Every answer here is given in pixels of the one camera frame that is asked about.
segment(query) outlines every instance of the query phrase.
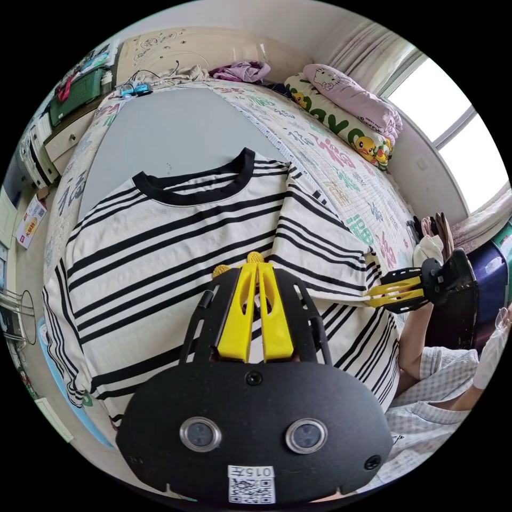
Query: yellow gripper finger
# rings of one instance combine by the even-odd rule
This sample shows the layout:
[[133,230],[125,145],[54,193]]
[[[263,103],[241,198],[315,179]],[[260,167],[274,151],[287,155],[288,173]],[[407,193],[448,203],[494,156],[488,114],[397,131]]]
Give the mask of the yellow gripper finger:
[[255,263],[241,266],[224,330],[217,346],[220,357],[249,362],[256,273]]
[[366,295],[371,296],[366,303],[369,306],[378,308],[385,304],[391,304],[392,302],[402,302],[404,300],[422,297],[422,288],[416,290],[411,289],[420,284],[421,279],[417,276],[410,279],[404,279],[402,281],[396,281],[394,283],[374,286],[366,292]]
[[229,265],[217,265],[213,269],[212,279],[215,279],[217,276],[220,276],[221,274],[227,272],[228,270],[231,270],[231,267]]
[[258,264],[261,300],[261,334],[263,358],[288,359],[293,355],[293,342],[277,287],[274,269],[270,263]]

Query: green storage box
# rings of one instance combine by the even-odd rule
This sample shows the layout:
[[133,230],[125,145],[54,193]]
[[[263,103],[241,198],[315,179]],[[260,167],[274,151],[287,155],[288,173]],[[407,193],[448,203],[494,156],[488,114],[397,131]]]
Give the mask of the green storage box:
[[71,84],[69,96],[61,102],[57,96],[50,101],[50,122],[57,126],[68,114],[89,103],[101,94],[101,79],[105,70],[95,69],[81,76]]

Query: pink pillow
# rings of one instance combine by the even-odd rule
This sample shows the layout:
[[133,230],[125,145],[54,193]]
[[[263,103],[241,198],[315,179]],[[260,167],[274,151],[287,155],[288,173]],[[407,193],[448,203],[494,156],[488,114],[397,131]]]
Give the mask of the pink pillow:
[[303,73],[320,94],[394,144],[402,131],[402,118],[395,107],[330,66],[307,64]]

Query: pillow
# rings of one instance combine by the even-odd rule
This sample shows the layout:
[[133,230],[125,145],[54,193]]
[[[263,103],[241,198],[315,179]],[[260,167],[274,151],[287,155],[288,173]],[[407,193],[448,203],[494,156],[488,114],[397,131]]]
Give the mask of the pillow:
[[395,145],[395,140],[402,131],[402,118],[395,107],[330,66],[307,64],[303,71],[306,79],[323,96],[390,139],[391,144]]
[[296,103],[316,117],[334,135],[349,144],[367,162],[380,170],[387,169],[393,150],[389,139],[321,95],[305,79],[303,73],[287,78],[284,84]]

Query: shirt sleeve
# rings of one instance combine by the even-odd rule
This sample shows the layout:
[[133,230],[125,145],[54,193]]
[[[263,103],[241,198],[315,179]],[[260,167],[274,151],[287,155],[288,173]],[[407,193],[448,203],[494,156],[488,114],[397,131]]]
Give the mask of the shirt sleeve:
[[362,305],[380,277],[378,257],[298,174],[288,177],[269,261],[300,277],[313,298]]
[[452,350],[446,347],[425,347],[421,354],[420,380],[438,372],[450,363],[464,357],[467,350]]
[[74,406],[82,407],[90,383],[86,377],[88,371],[73,316],[63,259],[43,287],[42,295],[48,353],[63,379],[69,400]]

